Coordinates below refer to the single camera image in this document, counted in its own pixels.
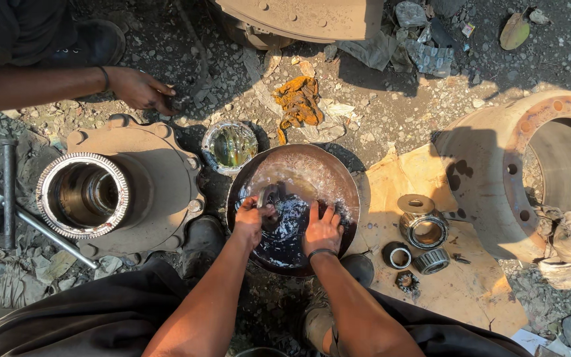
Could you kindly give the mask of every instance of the human hand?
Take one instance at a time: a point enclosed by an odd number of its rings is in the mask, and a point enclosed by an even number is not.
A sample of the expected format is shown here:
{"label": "human hand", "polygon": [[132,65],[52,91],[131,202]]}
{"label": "human hand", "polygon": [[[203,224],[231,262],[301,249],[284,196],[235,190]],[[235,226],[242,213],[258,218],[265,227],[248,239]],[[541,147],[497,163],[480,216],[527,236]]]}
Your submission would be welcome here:
{"label": "human hand", "polygon": [[173,96],[175,91],[150,75],[125,67],[103,67],[109,78],[109,88],[116,97],[133,109],[155,108],[166,116],[178,114],[164,103],[164,95]]}
{"label": "human hand", "polygon": [[303,253],[309,256],[317,249],[330,249],[338,254],[345,228],[340,224],[341,215],[334,214],[334,205],[328,206],[319,219],[319,202],[310,205],[310,223],[303,236]]}
{"label": "human hand", "polygon": [[261,242],[261,217],[275,215],[275,207],[266,205],[257,208],[257,196],[250,196],[237,210],[235,215],[235,228],[233,235],[241,239],[249,239],[252,249],[255,249]]}

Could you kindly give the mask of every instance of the ground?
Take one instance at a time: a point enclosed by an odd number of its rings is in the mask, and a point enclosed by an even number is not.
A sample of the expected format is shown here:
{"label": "ground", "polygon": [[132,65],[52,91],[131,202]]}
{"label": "ground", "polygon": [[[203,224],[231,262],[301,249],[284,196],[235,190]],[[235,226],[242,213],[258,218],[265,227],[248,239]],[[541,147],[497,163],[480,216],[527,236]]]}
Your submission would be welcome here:
{"label": "ground", "polygon": [[[72,2],[77,20],[112,19],[128,29],[126,53],[119,65],[149,73],[174,85],[176,91],[184,95],[199,77],[199,56],[191,51],[194,44],[186,34],[184,24],[165,3],[162,0]],[[209,71],[218,83],[212,90],[213,96],[204,100],[203,107],[198,109],[189,105],[185,112],[172,118],[158,115],[153,110],[132,110],[111,93],[21,109],[18,115],[11,114],[17,118],[0,113],[0,138],[26,135],[24,150],[29,157],[28,164],[23,166],[25,170],[20,170],[23,189],[19,193],[19,200],[26,207],[36,211],[33,197],[37,175],[59,155],[58,150],[66,149],[63,147],[65,137],[77,128],[100,127],[115,113],[131,114],[142,123],[164,121],[174,128],[182,148],[199,155],[207,128],[224,119],[250,124],[258,136],[260,150],[278,145],[276,124],[280,118],[258,101],[241,58],[241,47],[218,33],[206,15],[203,3],[184,4],[209,52]],[[300,76],[299,66],[290,64],[292,57],[313,63],[321,97],[353,105],[356,114],[362,115],[347,126],[345,136],[320,146],[339,157],[351,172],[364,171],[384,157],[391,143],[399,154],[416,149],[433,140],[456,118],[481,107],[501,105],[540,91],[571,90],[571,3],[536,4],[554,23],[532,24],[528,39],[515,50],[505,51],[499,45],[501,29],[510,13],[522,12],[534,4],[527,0],[471,0],[452,18],[442,18],[448,33],[471,49],[470,52],[456,52],[451,76],[445,79],[426,75],[426,81],[418,81],[415,71],[396,73],[391,66],[380,72],[340,50],[337,61],[325,62],[325,45],[298,42],[283,49],[280,66],[264,82],[272,89]],[[468,21],[476,29],[467,39],[460,26]],[[258,52],[262,62],[264,53]],[[287,137],[289,142],[304,141],[304,136],[294,129],[287,131]],[[543,185],[540,184],[538,164],[534,160],[526,161],[525,186],[529,187],[531,196],[541,197]],[[0,178],[2,162],[0,150]],[[231,182],[230,177],[219,175],[208,167],[199,180],[207,198],[206,213],[218,216],[222,222]],[[26,249],[41,249],[46,258],[54,254],[54,248],[47,248],[49,242],[41,235],[35,236],[25,224],[19,225],[18,232],[29,242]],[[177,262],[173,255],[160,256]],[[571,291],[554,290],[542,282],[534,265],[520,266],[511,261],[501,264],[528,313],[530,324],[527,329],[554,338],[554,331],[558,331],[555,325],[559,326],[561,320],[571,314]],[[29,261],[27,268],[32,269]],[[77,262],[61,279],[70,277],[76,277],[82,283],[93,278],[93,274]],[[296,312],[303,308],[312,290],[311,278],[284,278],[249,265],[242,288],[233,351],[253,345],[270,345],[292,356],[313,355],[290,330]]]}

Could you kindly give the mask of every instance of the long bolt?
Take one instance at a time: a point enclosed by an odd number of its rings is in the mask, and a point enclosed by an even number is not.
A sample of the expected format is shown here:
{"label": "long bolt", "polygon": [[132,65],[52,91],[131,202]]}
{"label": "long bolt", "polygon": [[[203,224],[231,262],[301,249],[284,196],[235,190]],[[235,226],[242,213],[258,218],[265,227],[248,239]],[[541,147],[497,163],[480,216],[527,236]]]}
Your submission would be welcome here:
{"label": "long bolt", "polygon": [[98,262],[95,260],[91,260],[90,258],[81,254],[79,248],[76,247],[74,244],[72,244],[70,241],[52,231],[47,225],[45,225],[45,223],[42,223],[38,219],[34,218],[34,216],[32,216],[30,213],[28,213],[28,211],[24,210],[22,207],[19,207],[17,205],[16,209],[17,209],[17,216],[20,219],[24,220],[26,223],[28,223],[28,225],[31,225],[34,229],[43,233],[44,236],[51,239],[54,243],[59,245],[61,248],[67,250],[70,254],[75,256],[81,262],[87,264],[92,269],[98,269],[99,267]]}
{"label": "long bolt", "polygon": [[15,178],[17,177],[17,145],[13,139],[1,139],[4,147],[4,247],[5,249],[17,248],[15,237]]}

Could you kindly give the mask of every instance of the bracelet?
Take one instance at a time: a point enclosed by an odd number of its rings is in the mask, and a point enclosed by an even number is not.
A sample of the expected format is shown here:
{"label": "bracelet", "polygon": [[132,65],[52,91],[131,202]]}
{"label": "bracelet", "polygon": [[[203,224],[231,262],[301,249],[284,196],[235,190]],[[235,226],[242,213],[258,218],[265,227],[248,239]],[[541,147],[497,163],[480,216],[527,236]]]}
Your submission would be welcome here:
{"label": "bracelet", "polygon": [[322,252],[334,254],[334,256],[336,256],[338,258],[338,254],[334,250],[327,249],[327,248],[321,248],[321,249],[314,250],[312,253],[310,253],[310,255],[308,255],[308,261],[310,261],[310,259],[312,259],[312,256],[315,255],[316,253],[322,253]]}
{"label": "bracelet", "polygon": [[105,71],[103,66],[98,65],[96,67],[100,68],[100,70],[103,71],[103,75],[105,75],[105,89],[101,92],[101,93],[105,93],[109,90],[109,76],[107,76],[107,71]]}

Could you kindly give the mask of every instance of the cardboard sheet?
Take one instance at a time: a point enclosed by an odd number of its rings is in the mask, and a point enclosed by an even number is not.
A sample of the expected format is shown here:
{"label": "cardboard sheet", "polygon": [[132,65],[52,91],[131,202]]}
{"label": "cardboard sheet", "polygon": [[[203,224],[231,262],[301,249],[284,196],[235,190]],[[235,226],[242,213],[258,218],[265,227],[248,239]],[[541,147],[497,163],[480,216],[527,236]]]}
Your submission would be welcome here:
{"label": "cardboard sheet", "polygon": [[[397,206],[398,199],[405,194],[422,194],[432,198],[441,212],[457,211],[432,143],[399,157],[391,150],[354,180],[361,196],[361,219],[347,254],[372,252],[368,254],[376,268],[372,289],[507,337],[528,323],[499,264],[481,247],[472,224],[467,222],[448,221],[448,240],[442,247],[451,257],[461,254],[471,264],[451,259],[448,267],[427,276],[410,265],[408,270],[420,280],[421,294],[416,299],[396,287],[400,271],[385,264],[382,249],[391,241],[409,245],[398,228],[403,213]],[[414,247],[411,250],[414,256],[424,252]]]}

